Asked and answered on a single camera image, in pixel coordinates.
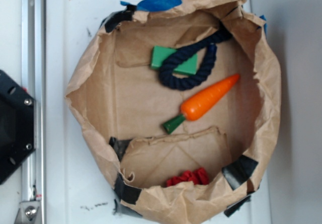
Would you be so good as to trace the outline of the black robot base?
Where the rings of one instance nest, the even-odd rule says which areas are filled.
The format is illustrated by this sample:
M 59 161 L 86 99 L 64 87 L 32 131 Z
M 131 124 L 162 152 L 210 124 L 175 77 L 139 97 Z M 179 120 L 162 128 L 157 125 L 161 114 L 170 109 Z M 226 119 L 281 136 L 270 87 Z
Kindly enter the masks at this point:
M 35 100 L 1 70 L 1 184 L 34 151 Z

